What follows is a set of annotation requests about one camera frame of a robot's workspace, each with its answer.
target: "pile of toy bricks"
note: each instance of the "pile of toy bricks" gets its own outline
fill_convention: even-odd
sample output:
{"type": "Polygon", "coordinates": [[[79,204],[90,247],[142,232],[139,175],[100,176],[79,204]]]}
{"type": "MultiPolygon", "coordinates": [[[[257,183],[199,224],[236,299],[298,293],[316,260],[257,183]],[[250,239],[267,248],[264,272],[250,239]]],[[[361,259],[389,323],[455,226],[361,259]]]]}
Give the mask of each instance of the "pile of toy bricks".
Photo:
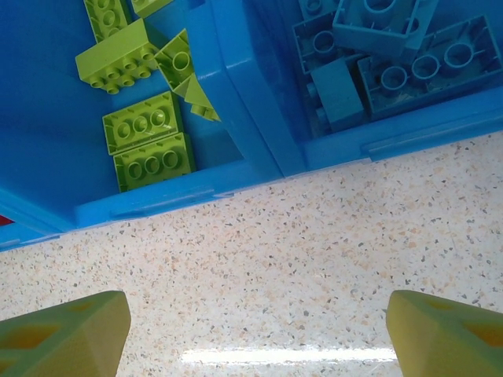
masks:
{"type": "Polygon", "coordinates": [[[196,169],[178,97],[193,114],[219,121],[197,81],[186,31],[168,41],[144,20],[171,1],[133,0],[141,18],[132,22],[125,0],[84,0],[97,44],[75,59],[81,80],[116,95],[160,69],[171,89],[102,119],[121,192],[196,169]]]}
{"type": "Polygon", "coordinates": [[[338,132],[466,93],[501,73],[485,16],[428,33],[439,1],[299,0],[314,118],[338,132]]]}

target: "blue lego duplo brick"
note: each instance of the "blue lego duplo brick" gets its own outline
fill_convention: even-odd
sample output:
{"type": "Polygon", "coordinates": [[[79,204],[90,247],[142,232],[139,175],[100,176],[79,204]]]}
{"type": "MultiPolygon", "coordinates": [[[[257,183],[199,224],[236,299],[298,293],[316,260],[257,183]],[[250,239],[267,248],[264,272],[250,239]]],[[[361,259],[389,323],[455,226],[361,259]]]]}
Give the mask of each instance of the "blue lego duplo brick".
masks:
{"type": "Polygon", "coordinates": [[[341,0],[333,20],[337,45],[407,59],[415,56],[438,0],[341,0]]]}
{"type": "Polygon", "coordinates": [[[304,20],[337,11],[340,0],[299,0],[304,20]]]}
{"type": "Polygon", "coordinates": [[[435,14],[439,0],[418,0],[414,10],[413,21],[409,25],[409,37],[400,56],[400,61],[412,63],[417,56],[417,51],[423,44],[424,36],[428,31],[431,19],[435,14]]]}
{"type": "Polygon", "coordinates": [[[466,93],[503,72],[486,17],[428,35],[412,64],[368,57],[358,62],[372,119],[466,93]]]}
{"type": "Polygon", "coordinates": [[[346,59],[338,59],[311,72],[313,82],[308,84],[310,98],[317,108],[321,124],[329,124],[333,132],[357,125],[364,108],[346,59]]]}
{"type": "Polygon", "coordinates": [[[353,53],[337,46],[332,30],[334,16],[335,12],[327,13],[293,27],[297,53],[306,75],[315,68],[353,53]]]}

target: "blue plastic bin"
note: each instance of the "blue plastic bin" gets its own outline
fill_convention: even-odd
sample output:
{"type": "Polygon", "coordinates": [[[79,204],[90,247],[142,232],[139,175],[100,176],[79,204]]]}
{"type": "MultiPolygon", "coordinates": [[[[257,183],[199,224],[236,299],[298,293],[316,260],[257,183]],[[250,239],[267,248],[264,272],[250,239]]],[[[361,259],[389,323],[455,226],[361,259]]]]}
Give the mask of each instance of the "blue plastic bin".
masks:
{"type": "MultiPolygon", "coordinates": [[[[501,47],[500,0],[439,0],[429,32],[481,14],[501,47]]],[[[295,0],[175,0],[147,21],[168,38],[187,28],[198,79],[222,122],[208,122],[183,104],[199,170],[119,194],[101,117],[167,90],[162,75],[116,96],[94,90],[75,66],[75,56],[94,44],[83,1],[0,5],[0,213],[16,222],[0,229],[0,246],[503,129],[498,77],[464,97],[327,134],[299,63],[292,28],[303,14],[295,0]]],[[[348,61],[350,69],[355,61],[348,61]]]]}
{"type": "MultiPolygon", "coordinates": [[[[490,87],[478,88],[464,97],[323,134],[309,101],[309,78],[298,63],[292,28],[303,21],[303,14],[297,2],[211,3],[229,75],[287,176],[362,159],[377,161],[503,130],[503,82],[499,75],[490,87]]],[[[440,0],[428,32],[482,14],[486,14],[501,49],[500,0],[440,0]]]]}
{"type": "Polygon", "coordinates": [[[0,226],[0,252],[56,238],[57,235],[43,235],[14,222],[0,226]]]}
{"type": "MultiPolygon", "coordinates": [[[[188,26],[188,8],[177,0],[147,20],[172,38],[188,26]]],[[[182,103],[198,171],[119,194],[101,117],[168,90],[164,78],[156,71],[116,96],[93,89],[79,80],[75,65],[95,43],[83,0],[2,2],[0,211],[48,236],[204,203],[282,178],[225,79],[225,66],[201,53],[207,32],[193,28],[199,28],[190,31],[194,65],[207,74],[201,84],[222,122],[193,115],[182,103]]],[[[209,52],[218,55],[218,49],[209,52]]],[[[0,244],[12,238],[4,230],[0,244]]]]}

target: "floor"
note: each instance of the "floor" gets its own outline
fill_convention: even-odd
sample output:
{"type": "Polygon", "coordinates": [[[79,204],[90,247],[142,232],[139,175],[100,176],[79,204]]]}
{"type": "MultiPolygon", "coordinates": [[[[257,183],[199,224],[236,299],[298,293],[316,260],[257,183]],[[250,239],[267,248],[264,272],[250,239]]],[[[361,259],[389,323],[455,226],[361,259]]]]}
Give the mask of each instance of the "floor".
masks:
{"type": "Polygon", "coordinates": [[[400,376],[387,301],[503,311],[503,133],[0,254],[0,319],[124,290],[118,376],[400,376]]]}

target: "lime green lego duplo brick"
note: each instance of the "lime green lego duplo brick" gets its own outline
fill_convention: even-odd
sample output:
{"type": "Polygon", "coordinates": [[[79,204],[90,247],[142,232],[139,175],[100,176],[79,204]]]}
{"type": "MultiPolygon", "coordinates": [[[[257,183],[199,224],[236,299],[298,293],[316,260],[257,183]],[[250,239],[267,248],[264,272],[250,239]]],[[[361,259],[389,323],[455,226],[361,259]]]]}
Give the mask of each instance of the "lime green lego duplo brick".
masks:
{"type": "Polygon", "coordinates": [[[220,121],[216,111],[206,97],[203,88],[199,84],[199,81],[197,81],[196,74],[191,75],[189,78],[189,85],[185,93],[185,102],[192,105],[191,112],[193,114],[202,116],[207,120],[220,121]]]}
{"type": "Polygon", "coordinates": [[[162,93],[103,117],[108,153],[116,155],[183,131],[178,97],[162,93]]]}
{"type": "Polygon", "coordinates": [[[148,17],[173,0],[132,0],[133,9],[140,17],[148,17]]]}
{"type": "Polygon", "coordinates": [[[197,81],[187,30],[182,30],[169,41],[156,55],[156,61],[171,90],[193,105],[193,114],[208,120],[220,120],[197,81]]]}
{"type": "Polygon", "coordinates": [[[110,291],[0,322],[3,377],[113,377],[131,316],[110,291]]]}
{"type": "Polygon", "coordinates": [[[124,0],[84,0],[84,5],[98,43],[131,23],[124,0]]]}
{"type": "Polygon", "coordinates": [[[189,136],[183,133],[114,156],[121,192],[192,173],[196,169],[189,136]]]}
{"type": "Polygon", "coordinates": [[[160,49],[156,61],[171,90],[185,97],[190,76],[194,73],[186,29],[160,49]]]}
{"type": "Polygon", "coordinates": [[[167,39],[143,19],[137,20],[75,59],[79,77],[93,88],[117,94],[157,69],[154,59],[167,39]]]}

